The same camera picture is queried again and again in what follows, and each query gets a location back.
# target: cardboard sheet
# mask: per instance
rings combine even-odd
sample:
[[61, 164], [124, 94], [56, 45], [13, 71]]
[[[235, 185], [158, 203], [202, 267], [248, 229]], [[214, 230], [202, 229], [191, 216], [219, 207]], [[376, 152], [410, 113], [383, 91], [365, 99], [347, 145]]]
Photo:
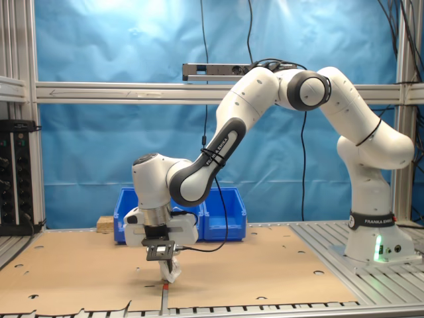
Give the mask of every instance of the cardboard sheet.
[[145, 249], [116, 246], [112, 233], [45, 233], [0, 271], [0, 315], [159, 310], [162, 286]]
[[244, 242], [178, 259], [182, 274], [169, 286], [169, 308], [356, 301], [288, 227], [250, 228]]

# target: horizontal metal beam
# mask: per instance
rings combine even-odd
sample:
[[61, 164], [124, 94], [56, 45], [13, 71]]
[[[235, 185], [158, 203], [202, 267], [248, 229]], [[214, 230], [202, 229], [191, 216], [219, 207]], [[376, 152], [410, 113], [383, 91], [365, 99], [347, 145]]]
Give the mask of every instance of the horizontal metal beam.
[[[217, 105], [233, 85], [37, 82], [37, 103]], [[370, 105], [399, 104], [400, 85], [356, 85]]]
[[27, 101], [23, 81], [0, 76], [0, 101], [14, 101], [24, 103]]
[[406, 89], [406, 105], [424, 104], [424, 83], [412, 84]]

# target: blue backdrop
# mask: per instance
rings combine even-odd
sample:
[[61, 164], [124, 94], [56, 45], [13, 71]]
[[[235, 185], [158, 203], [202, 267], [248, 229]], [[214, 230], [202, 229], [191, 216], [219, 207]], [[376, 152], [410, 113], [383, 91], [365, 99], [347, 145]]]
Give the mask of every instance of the blue backdrop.
[[[40, 81], [182, 82], [182, 64], [205, 62], [199, 0], [36, 0]], [[204, 0], [211, 63], [249, 63], [247, 0]], [[393, 83], [396, 61], [377, 1], [252, 0], [254, 60], [312, 70], [335, 66], [354, 83]], [[207, 135], [215, 130], [209, 108]], [[47, 225], [92, 227], [113, 213], [131, 164], [148, 152], [194, 160], [202, 105], [41, 105]], [[393, 111], [384, 119], [393, 123]], [[303, 113], [271, 107], [218, 179], [237, 186], [248, 220], [300, 220]], [[338, 135], [308, 114], [305, 218], [347, 219], [350, 182]]]

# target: blue plastic bin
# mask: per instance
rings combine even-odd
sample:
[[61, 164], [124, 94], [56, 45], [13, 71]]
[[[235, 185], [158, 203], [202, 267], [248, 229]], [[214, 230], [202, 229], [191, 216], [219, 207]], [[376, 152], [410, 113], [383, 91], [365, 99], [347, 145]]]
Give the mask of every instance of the blue plastic bin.
[[[246, 237], [246, 207], [236, 187], [222, 187], [225, 207], [228, 215], [228, 239], [242, 240]], [[222, 241], [225, 239], [225, 212], [219, 190], [212, 188], [205, 201], [205, 229], [203, 238], [206, 241]]]
[[[124, 234], [124, 216], [134, 209], [138, 205], [138, 197], [135, 193], [133, 187], [123, 187], [121, 193], [119, 194], [118, 202], [115, 207], [115, 212], [113, 214], [113, 234], [115, 237], [115, 242], [120, 244], [125, 244], [125, 234]], [[198, 240], [203, 240], [203, 224], [204, 224], [204, 210], [205, 203], [197, 207], [182, 207], [171, 200], [171, 206], [173, 209], [178, 211], [178, 209], [196, 213], [199, 217], [197, 222], [197, 232], [199, 233]]]

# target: wire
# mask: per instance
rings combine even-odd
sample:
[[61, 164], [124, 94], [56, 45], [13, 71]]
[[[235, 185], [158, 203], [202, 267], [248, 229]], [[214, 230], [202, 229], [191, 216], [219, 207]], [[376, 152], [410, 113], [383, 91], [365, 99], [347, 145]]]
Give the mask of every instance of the wire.
[[304, 70], [307, 70], [307, 68], [305, 66], [301, 65], [301, 64], [294, 63], [294, 62], [289, 62], [289, 61], [284, 61], [284, 60], [279, 60], [277, 58], [263, 58], [263, 59], [261, 59], [259, 61], [256, 61], [255, 64], [256, 63], [259, 64], [259, 63], [261, 63], [263, 61], [277, 61], [277, 62], [280, 62], [282, 64], [293, 64], [293, 65], [299, 66], [300, 68], [303, 68]]
[[406, 15], [406, 12], [405, 12], [405, 7], [403, 6], [403, 1], [400, 1], [400, 9], [401, 9], [401, 13], [402, 13], [402, 16], [403, 16], [403, 20], [405, 21], [405, 31], [406, 31], [406, 35], [407, 35], [407, 38], [408, 38], [409, 48], [411, 49], [411, 55], [412, 55], [412, 59], [413, 59], [413, 62], [414, 62], [415, 71], [417, 72], [417, 77], [418, 77], [419, 81], [421, 81], [421, 75], [419, 73], [419, 68], [417, 66], [417, 59], [415, 58], [415, 54], [414, 54], [414, 52], [417, 51], [417, 47], [416, 47], [416, 45], [413, 41], [412, 35], [411, 35], [411, 29], [409, 28], [409, 22], [408, 22], [407, 15]]
[[383, 109], [382, 113], [378, 115], [378, 116], [379, 116], [379, 118], [382, 118], [383, 114], [384, 114], [386, 111], [388, 111], [389, 109], [391, 109], [391, 107], [392, 107], [392, 106], [393, 106], [393, 105], [388, 105], [385, 109]]
[[[206, 45], [205, 19], [203, 18], [203, 0], [200, 0], [200, 11], [201, 11], [201, 30], [203, 33], [203, 43], [205, 45], [205, 52], [206, 52], [206, 64], [208, 64], [209, 54], [207, 52], [207, 45]], [[205, 124], [203, 127], [203, 136], [201, 137], [201, 144], [203, 147], [206, 145], [207, 108], [208, 108], [207, 105], [205, 105]]]
[[382, 2], [380, 0], [378, 0], [378, 3], [380, 4], [381, 8], [383, 9], [384, 15], [387, 18], [387, 21], [389, 22], [389, 26], [390, 26], [390, 31], [392, 33], [392, 46], [393, 46], [393, 52], [395, 54], [395, 57], [398, 58], [398, 48], [396, 47], [396, 35], [395, 35], [395, 31], [393, 30], [393, 26], [392, 26], [392, 22], [382, 4]]
[[306, 149], [305, 149], [305, 142], [303, 140], [303, 131], [305, 130], [306, 116], [307, 116], [307, 111], [305, 112], [305, 116], [303, 118], [302, 130], [300, 132], [300, 139], [302, 140], [302, 147], [303, 147], [302, 206], [301, 206], [302, 221], [305, 220], [303, 208], [304, 208], [304, 205], [305, 205]]
[[418, 227], [418, 226], [414, 226], [414, 225], [403, 225], [403, 224], [400, 224], [400, 225], [398, 225], [398, 227], [404, 227], [406, 229], [424, 230], [424, 227]]
[[371, 108], [372, 111], [393, 111], [394, 107], [390, 107], [390, 108], [381, 108], [381, 109], [375, 109], [375, 108]]
[[418, 215], [419, 215], [419, 219], [416, 219], [416, 220], [414, 220], [413, 222], [417, 222], [417, 221], [424, 221], [424, 217], [423, 217], [423, 215], [416, 209], [416, 208], [414, 208], [414, 206], [412, 205], [411, 206], [411, 208], [412, 208], [412, 211], [415, 211]]
[[23, 246], [15, 253], [15, 255], [13, 255], [10, 259], [8, 259], [6, 261], [6, 263], [4, 263], [2, 266], [0, 266], [0, 270], [3, 269], [4, 267], [6, 267], [6, 265], [10, 264], [20, 253], [22, 253], [29, 246], [29, 244], [32, 242], [32, 240], [34, 238], [35, 229], [34, 229], [33, 223], [31, 222], [30, 216], [25, 213], [23, 215], [23, 219], [26, 220], [29, 223], [29, 225], [31, 226], [31, 231], [32, 231], [31, 236], [25, 242], [25, 244], [23, 244]]
[[252, 32], [253, 12], [252, 12], [252, 3], [250, 2], [250, 0], [248, 0], [248, 2], [249, 2], [249, 9], [250, 9], [250, 25], [249, 25], [249, 33], [247, 34], [247, 50], [249, 51], [250, 63], [253, 64], [252, 51], [250, 51], [250, 33]]
[[[414, 37], [415, 37], [415, 10], [414, 10], [414, 8], [413, 8], [413, 4], [412, 4], [412, 1], [411, 1], [411, 0], [409, 0], [409, 4], [411, 5], [411, 9], [412, 9], [413, 35], [414, 35]], [[421, 67], [422, 67], [422, 68], [423, 68], [423, 70], [424, 70], [423, 60], [421, 59], [421, 55], [420, 55], [420, 53], [419, 53], [419, 51], [418, 51], [418, 48], [417, 48], [417, 45], [416, 45], [416, 43], [415, 43], [415, 42], [414, 42], [414, 47], [415, 47], [415, 51], [416, 51], [416, 53], [417, 53], [417, 55], [418, 55], [418, 58], [419, 58], [419, 63], [421, 64]]]
[[216, 252], [221, 247], [223, 247], [224, 244], [227, 242], [227, 239], [228, 239], [228, 215], [227, 215], [227, 208], [225, 207], [225, 201], [224, 201], [224, 197], [223, 197], [223, 192], [221, 191], [221, 187], [219, 186], [217, 177], [215, 177], [215, 183], [218, 186], [219, 195], [221, 196], [221, 201], [223, 202], [223, 207], [224, 207], [224, 214], [225, 214], [225, 239], [221, 243], [221, 245], [219, 245], [217, 248], [214, 248], [213, 250], [201, 250], [199, 248], [194, 248], [194, 247], [190, 247], [190, 246], [183, 246], [182, 247], [182, 250], [195, 250], [195, 251], [198, 251], [198, 252], [205, 252], [205, 253]]

